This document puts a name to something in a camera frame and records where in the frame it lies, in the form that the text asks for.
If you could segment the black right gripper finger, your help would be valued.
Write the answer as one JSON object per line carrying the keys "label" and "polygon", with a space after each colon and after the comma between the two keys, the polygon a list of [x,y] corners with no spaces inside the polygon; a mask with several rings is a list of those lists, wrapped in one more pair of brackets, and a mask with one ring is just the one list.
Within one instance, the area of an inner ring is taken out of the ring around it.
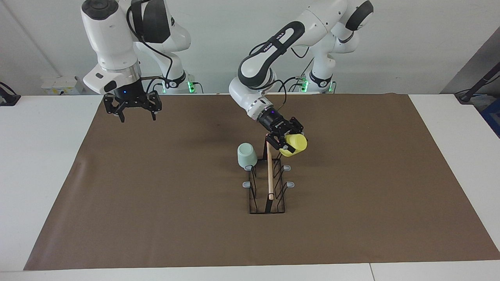
{"label": "black right gripper finger", "polygon": [[127,108],[127,101],[124,101],[115,95],[104,95],[102,101],[108,114],[114,114],[120,118],[122,123],[125,122],[123,110]]}
{"label": "black right gripper finger", "polygon": [[157,119],[157,114],[162,110],[162,102],[157,91],[151,91],[146,94],[143,108],[151,113],[153,121]]}

